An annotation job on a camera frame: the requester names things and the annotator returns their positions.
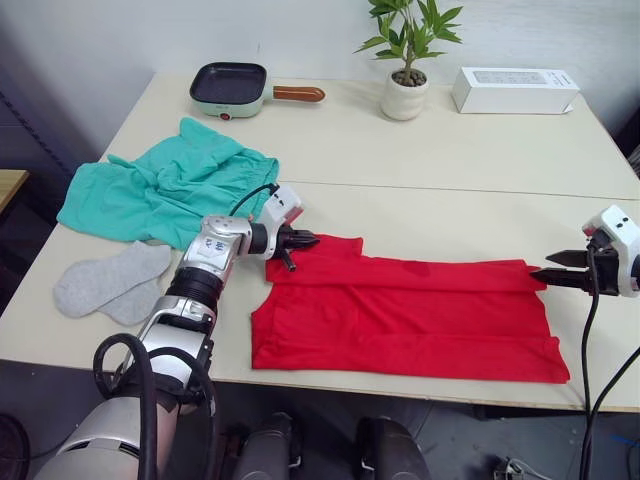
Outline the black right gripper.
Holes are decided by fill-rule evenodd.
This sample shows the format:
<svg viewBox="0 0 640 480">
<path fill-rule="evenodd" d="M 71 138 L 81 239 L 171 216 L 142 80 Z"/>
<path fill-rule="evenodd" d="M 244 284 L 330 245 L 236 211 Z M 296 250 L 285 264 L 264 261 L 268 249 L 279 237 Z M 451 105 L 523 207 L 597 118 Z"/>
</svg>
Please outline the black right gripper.
<svg viewBox="0 0 640 480">
<path fill-rule="evenodd" d="M 596 293 L 619 296 L 618 269 L 619 255 L 612 247 L 600 247 L 594 240 L 587 250 L 561 250 L 545 257 L 546 260 L 571 268 L 587 268 L 588 271 L 574 271 L 561 268 L 543 268 L 532 271 L 535 280 L 551 286 L 587 290 Z"/>
</svg>

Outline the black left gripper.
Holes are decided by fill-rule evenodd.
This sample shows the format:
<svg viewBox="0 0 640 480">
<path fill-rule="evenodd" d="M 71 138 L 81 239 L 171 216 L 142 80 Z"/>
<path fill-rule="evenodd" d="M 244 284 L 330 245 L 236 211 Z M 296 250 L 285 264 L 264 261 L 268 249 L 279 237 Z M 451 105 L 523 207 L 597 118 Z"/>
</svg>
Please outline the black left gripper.
<svg viewBox="0 0 640 480">
<path fill-rule="evenodd" d="M 280 260 L 289 272 L 296 270 L 290 251 L 312 248 L 320 243 L 320 239 L 309 230 L 295 230 L 290 225 L 283 224 L 268 232 L 267 254 L 269 260 Z"/>
</svg>

